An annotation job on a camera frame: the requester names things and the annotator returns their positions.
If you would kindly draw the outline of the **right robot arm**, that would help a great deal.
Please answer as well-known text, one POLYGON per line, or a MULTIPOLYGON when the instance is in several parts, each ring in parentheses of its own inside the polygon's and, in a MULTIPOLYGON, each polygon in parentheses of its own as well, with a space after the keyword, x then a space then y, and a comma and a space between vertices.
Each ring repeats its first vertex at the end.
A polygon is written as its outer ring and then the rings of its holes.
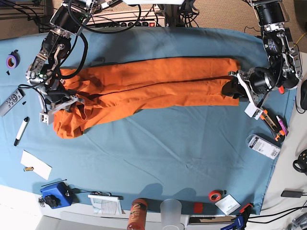
POLYGON ((54 114, 59 110, 69 111, 75 103, 84 100, 72 91, 66 90, 64 81, 76 76, 84 66, 88 51, 88 42, 82 30, 95 33, 87 27, 89 20, 103 9, 109 7, 99 0, 65 0, 50 20, 52 25, 43 40, 39 53, 29 66, 25 77, 27 84, 18 86, 21 90, 33 89, 38 93, 42 111, 40 122, 50 125, 54 114), (83 56, 78 68, 69 75, 62 75, 61 64, 73 50, 71 35, 80 37, 84 43, 83 56))

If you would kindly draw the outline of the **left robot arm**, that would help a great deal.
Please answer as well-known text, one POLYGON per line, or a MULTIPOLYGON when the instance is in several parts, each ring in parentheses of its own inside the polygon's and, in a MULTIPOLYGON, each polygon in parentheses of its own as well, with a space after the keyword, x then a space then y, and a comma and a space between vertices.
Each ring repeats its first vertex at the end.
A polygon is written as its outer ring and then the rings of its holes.
POLYGON ((263 47, 269 67, 254 67, 248 71, 228 73, 232 80, 225 84, 222 94, 249 101, 245 113, 259 119, 264 112, 262 106, 270 92, 279 88, 293 90, 302 80, 302 65, 298 47, 294 44, 286 9, 280 0, 247 1, 258 19, 263 47))

